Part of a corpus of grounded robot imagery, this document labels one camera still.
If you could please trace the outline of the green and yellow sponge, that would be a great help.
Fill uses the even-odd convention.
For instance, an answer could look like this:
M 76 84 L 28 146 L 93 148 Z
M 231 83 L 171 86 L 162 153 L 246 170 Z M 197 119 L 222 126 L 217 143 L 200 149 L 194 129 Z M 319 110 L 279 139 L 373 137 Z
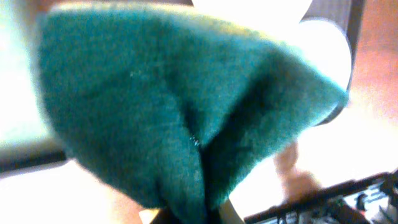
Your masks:
M 287 44 L 189 7 L 53 9 L 40 37 L 42 106 L 66 155 L 182 223 L 219 223 L 258 162 L 348 99 Z

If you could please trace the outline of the white plate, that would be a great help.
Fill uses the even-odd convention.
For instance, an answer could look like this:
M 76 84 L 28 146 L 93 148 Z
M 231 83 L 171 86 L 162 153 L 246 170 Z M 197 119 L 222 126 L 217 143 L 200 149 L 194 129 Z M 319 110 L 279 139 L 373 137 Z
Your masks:
M 296 28 L 295 43 L 305 58 L 342 89 L 351 79 L 351 46 L 342 28 L 324 18 L 301 21 Z
M 192 3 L 212 16 L 280 34 L 302 20 L 312 0 L 193 0 Z

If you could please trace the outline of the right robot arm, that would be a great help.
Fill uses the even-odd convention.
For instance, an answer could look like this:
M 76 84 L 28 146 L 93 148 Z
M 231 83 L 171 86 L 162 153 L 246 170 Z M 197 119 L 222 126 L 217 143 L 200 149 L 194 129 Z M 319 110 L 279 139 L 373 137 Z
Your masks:
M 397 171 L 322 189 L 301 200 L 248 216 L 252 224 L 397 223 Z

